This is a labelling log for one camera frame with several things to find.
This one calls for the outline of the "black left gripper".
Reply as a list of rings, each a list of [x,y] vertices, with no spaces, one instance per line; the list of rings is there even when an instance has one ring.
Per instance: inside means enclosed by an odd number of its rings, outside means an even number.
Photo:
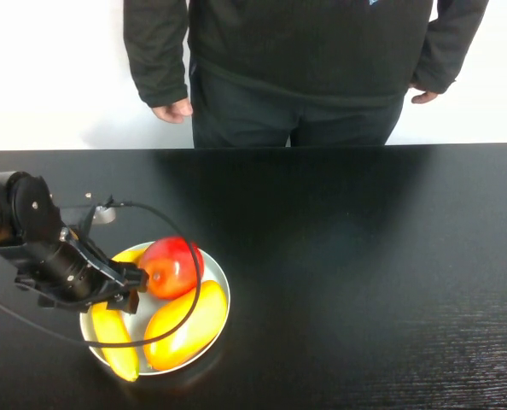
[[[136,314],[139,293],[148,289],[149,275],[132,262],[107,257],[91,240],[37,242],[15,249],[15,283],[39,294],[43,308],[86,313],[105,302],[108,310]]]

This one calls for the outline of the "person's right hand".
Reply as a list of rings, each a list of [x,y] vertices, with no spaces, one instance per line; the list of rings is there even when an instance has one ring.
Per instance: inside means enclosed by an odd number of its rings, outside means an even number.
[[[193,114],[193,107],[188,98],[179,100],[166,106],[152,108],[153,114],[169,124],[181,124],[184,119]]]

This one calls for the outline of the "person's left hand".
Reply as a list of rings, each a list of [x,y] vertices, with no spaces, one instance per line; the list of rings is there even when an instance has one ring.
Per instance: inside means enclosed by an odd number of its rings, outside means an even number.
[[[411,102],[416,105],[431,103],[440,95],[439,93],[430,91],[426,87],[416,83],[411,83],[409,88],[411,90],[418,91],[418,94],[411,98]]]

